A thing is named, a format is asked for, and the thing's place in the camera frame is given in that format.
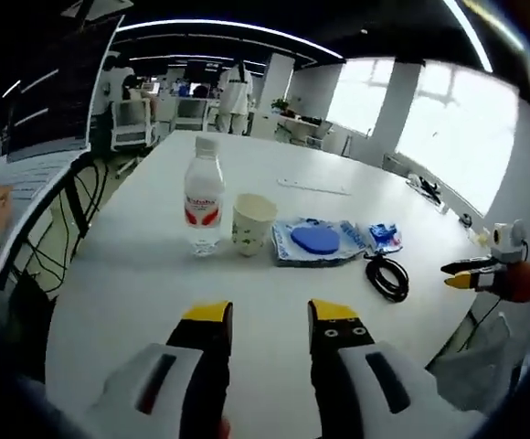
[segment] bottle cap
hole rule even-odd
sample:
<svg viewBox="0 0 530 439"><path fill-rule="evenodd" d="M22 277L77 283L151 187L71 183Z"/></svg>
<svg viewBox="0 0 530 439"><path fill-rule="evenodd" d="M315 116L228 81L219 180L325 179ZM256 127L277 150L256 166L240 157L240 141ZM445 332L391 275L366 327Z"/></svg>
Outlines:
<svg viewBox="0 0 530 439"><path fill-rule="evenodd" d="M212 139L196 138L196 155L216 155L218 143Z"/></svg>

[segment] paper cup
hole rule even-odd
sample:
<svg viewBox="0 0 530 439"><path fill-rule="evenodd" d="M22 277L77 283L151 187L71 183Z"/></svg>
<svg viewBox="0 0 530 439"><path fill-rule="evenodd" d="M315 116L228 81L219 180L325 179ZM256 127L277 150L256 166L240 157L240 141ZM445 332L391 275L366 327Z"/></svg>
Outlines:
<svg viewBox="0 0 530 439"><path fill-rule="evenodd" d="M237 251L244 256L257 254L276 216L277 206L265 197L239 195L232 216L232 241Z"/></svg>

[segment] blue sponge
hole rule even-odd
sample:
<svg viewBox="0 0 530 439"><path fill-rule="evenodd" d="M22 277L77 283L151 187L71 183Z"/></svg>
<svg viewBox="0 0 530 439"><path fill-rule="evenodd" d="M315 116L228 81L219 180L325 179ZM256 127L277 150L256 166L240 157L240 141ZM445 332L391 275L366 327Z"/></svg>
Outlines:
<svg viewBox="0 0 530 439"><path fill-rule="evenodd" d="M296 227L291 240L312 254L332 254L340 247L340 237L325 227Z"/></svg>

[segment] coiled cable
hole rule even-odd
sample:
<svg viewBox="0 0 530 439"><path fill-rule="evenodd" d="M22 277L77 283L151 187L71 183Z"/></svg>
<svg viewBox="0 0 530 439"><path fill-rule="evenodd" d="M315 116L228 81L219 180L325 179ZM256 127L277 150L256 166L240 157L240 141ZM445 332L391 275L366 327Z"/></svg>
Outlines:
<svg viewBox="0 0 530 439"><path fill-rule="evenodd" d="M365 273L370 283L388 301L396 304L403 302L409 293L409 276L405 268L400 263L384 257L382 253L364 257L368 260ZM397 284L391 283L381 270L392 273L397 279Z"/></svg>

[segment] desk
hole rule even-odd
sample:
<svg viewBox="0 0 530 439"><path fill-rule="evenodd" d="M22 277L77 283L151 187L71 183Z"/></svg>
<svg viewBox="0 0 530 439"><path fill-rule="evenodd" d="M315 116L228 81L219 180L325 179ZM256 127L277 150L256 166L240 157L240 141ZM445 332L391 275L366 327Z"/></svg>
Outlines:
<svg viewBox="0 0 530 439"><path fill-rule="evenodd" d="M447 287L440 267L479 252L454 215L440 215L401 177L299 146L202 135L220 140L227 184L223 236L230 236L233 200L245 191L274 200L279 218L395 221L405 248L393 258L408 270L408 299L386 301L365 278L360 260L305 269L275 267L265 251L248 259L231 250L195 259L184 241L182 202L196 133L175 131L114 193L68 270L49 330L48 397L81 415L98 400L109 374L147 344L164 343L194 302L228 299L234 335L225 413L233 434L318 437L308 300L350 305L375 340L425 366L475 297ZM285 177L342 185L352 196L278 185Z"/></svg>
<svg viewBox="0 0 530 439"><path fill-rule="evenodd" d="M307 135L312 135L318 129L318 125L315 123L282 116L273 112L249 110L249 113L253 114L252 128L249 135L261 139L279 141L280 139L277 139L275 135L278 125L281 125L285 130L290 132L292 138L300 139L304 142Z"/></svg>

